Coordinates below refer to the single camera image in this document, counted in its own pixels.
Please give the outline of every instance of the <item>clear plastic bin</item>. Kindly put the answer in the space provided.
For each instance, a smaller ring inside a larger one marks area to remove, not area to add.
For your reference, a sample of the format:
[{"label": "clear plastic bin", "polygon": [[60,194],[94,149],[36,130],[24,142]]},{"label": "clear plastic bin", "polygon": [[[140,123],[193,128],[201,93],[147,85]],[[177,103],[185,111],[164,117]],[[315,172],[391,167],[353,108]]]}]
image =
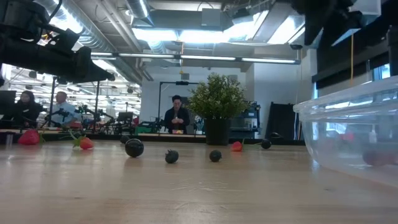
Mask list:
[{"label": "clear plastic bin", "polygon": [[321,165],[398,187],[398,77],[294,106]]}]

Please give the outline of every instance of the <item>table surface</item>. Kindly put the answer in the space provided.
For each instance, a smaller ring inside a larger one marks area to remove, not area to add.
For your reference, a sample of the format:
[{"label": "table surface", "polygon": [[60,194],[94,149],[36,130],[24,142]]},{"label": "table surface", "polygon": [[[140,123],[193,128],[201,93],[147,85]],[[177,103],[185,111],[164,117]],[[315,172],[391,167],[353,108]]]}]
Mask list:
[{"label": "table surface", "polygon": [[1,223],[398,223],[398,189],[324,169],[304,147],[145,142],[133,159],[117,141],[95,144],[0,146]]}]

